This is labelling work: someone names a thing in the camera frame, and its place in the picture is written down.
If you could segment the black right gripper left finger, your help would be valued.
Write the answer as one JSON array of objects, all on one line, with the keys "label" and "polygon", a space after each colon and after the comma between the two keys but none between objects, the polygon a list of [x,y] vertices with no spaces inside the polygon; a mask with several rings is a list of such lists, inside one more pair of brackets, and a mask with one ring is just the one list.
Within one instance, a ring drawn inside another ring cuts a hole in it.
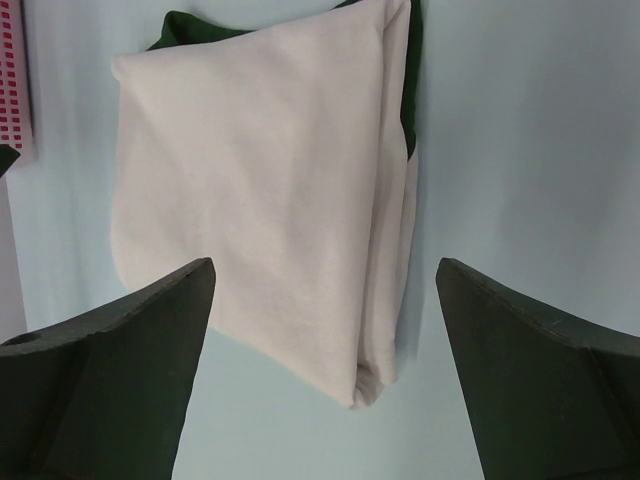
[{"label": "black right gripper left finger", "polygon": [[5,479],[168,479],[215,289],[201,258],[1,346]]}]

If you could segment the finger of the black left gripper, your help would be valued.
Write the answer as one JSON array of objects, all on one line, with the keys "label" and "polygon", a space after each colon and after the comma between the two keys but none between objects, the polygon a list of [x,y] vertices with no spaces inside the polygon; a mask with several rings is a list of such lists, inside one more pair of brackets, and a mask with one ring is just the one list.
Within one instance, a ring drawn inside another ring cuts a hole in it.
[{"label": "finger of the black left gripper", "polygon": [[20,158],[21,154],[9,145],[0,145],[0,178],[3,178],[7,171]]}]

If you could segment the cream and green t shirt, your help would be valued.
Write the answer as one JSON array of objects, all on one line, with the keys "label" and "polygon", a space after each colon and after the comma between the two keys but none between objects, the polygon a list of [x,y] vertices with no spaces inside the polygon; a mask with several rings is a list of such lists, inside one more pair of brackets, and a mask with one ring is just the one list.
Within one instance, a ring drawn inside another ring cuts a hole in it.
[{"label": "cream and green t shirt", "polygon": [[168,15],[156,45],[112,62],[122,283],[208,257],[218,332],[372,405],[397,377],[421,47],[417,1],[249,32]]}]

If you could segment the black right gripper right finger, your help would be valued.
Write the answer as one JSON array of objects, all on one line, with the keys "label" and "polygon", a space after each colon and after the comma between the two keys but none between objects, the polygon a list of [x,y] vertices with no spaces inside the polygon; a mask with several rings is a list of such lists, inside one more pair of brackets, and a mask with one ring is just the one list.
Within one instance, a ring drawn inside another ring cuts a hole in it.
[{"label": "black right gripper right finger", "polygon": [[639,340],[440,261],[441,310],[488,479],[635,479]]}]

